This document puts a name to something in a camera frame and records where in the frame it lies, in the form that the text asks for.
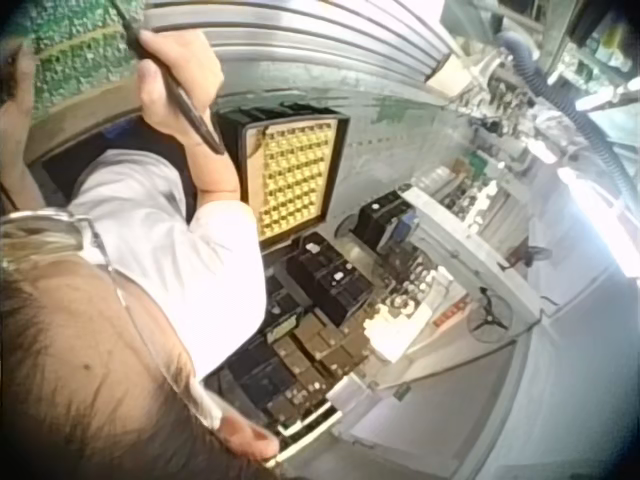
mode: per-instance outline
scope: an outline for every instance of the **black hose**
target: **black hose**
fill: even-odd
[[[607,141],[600,127],[588,115],[576,110],[575,103],[567,96],[552,88],[536,62],[533,61],[529,46],[515,33],[505,32],[497,36],[500,44],[513,55],[516,73],[527,83],[534,95],[542,97],[560,110],[580,134],[589,142],[605,168],[616,183],[625,203],[634,216],[638,215],[638,189],[613,147]]]

